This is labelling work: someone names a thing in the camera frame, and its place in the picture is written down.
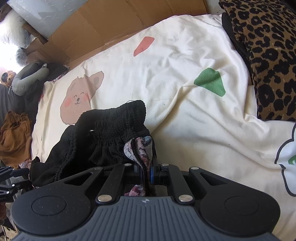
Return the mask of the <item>black floral-lined garment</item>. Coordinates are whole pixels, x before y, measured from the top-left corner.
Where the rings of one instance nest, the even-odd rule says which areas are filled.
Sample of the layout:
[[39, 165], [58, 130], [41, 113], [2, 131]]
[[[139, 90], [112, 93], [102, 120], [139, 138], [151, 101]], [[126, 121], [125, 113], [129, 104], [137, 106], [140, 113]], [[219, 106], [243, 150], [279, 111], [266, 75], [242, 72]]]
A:
[[109, 171], [131, 163], [140, 167], [141, 181], [128, 188], [126, 195], [151, 194], [151, 165], [156, 150], [145, 117], [146, 107], [141, 100], [82, 113], [77, 123], [63, 132], [46, 162], [34, 158], [30, 169], [33, 186], [42, 187], [94, 167]]

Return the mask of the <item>brown garment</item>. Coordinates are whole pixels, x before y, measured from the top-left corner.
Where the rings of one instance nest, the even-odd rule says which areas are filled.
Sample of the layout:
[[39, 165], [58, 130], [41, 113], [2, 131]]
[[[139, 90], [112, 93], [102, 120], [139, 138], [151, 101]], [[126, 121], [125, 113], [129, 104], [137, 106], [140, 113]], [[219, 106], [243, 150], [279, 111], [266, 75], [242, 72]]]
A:
[[26, 113], [9, 111], [1, 127], [1, 160], [14, 169], [31, 159], [32, 121]]

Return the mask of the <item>dark grey pillow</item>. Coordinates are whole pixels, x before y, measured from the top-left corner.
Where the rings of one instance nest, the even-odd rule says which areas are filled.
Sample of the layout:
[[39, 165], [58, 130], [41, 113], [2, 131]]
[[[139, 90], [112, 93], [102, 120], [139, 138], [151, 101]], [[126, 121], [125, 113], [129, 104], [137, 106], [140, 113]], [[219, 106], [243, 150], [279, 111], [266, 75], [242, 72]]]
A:
[[25, 101], [22, 96], [9, 92], [9, 88], [1, 84], [0, 89], [0, 126], [3, 125], [6, 114], [13, 111], [17, 114], [25, 112]]

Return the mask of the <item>teddy bear with cap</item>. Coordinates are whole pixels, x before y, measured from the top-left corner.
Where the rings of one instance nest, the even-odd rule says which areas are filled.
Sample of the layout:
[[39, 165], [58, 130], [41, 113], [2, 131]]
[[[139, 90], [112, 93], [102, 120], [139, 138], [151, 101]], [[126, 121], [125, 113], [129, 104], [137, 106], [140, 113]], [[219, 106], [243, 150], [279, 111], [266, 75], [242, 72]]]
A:
[[15, 76], [16, 73], [13, 71], [7, 71], [3, 73], [1, 76], [1, 84], [6, 87], [10, 87]]

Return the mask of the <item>cream cartoon bed sheet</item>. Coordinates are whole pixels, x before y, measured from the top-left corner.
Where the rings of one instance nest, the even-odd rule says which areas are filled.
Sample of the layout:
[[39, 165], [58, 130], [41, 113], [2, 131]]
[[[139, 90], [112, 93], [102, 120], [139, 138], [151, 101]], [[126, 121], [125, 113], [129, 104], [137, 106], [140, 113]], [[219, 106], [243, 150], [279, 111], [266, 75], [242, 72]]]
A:
[[46, 82], [32, 156], [46, 161], [82, 112], [142, 100], [157, 160], [273, 196], [274, 234], [295, 240], [295, 122], [257, 117], [247, 67], [215, 15], [174, 16]]

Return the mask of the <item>brown cardboard sheet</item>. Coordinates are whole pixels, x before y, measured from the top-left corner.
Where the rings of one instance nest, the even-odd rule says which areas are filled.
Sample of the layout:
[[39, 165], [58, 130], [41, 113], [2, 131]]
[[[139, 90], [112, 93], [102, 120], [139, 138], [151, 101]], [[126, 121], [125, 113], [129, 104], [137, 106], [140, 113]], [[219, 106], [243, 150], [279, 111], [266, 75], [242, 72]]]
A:
[[206, 1], [87, 1], [43, 44], [34, 44], [28, 63], [43, 61], [71, 69], [139, 31], [174, 15], [208, 13]]

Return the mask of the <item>clear plastic bag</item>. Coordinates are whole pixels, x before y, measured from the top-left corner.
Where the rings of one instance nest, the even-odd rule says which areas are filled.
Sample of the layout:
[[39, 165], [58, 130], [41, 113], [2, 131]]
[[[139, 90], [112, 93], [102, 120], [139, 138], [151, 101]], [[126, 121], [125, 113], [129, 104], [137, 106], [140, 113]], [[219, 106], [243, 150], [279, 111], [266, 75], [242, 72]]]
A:
[[86, 1], [1, 1], [1, 41], [21, 48], [29, 47], [33, 34], [24, 28], [29, 24], [48, 39], [67, 18]]

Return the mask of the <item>leopard print cushion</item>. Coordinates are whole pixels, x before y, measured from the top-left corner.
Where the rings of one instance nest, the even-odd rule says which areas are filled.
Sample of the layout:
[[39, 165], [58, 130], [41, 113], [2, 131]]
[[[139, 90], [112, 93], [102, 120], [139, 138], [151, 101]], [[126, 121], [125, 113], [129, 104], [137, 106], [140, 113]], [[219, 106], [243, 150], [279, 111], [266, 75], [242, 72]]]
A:
[[246, 50], [257, 117], [295, 121], [295, 11], [285, 1], [220, 1]]

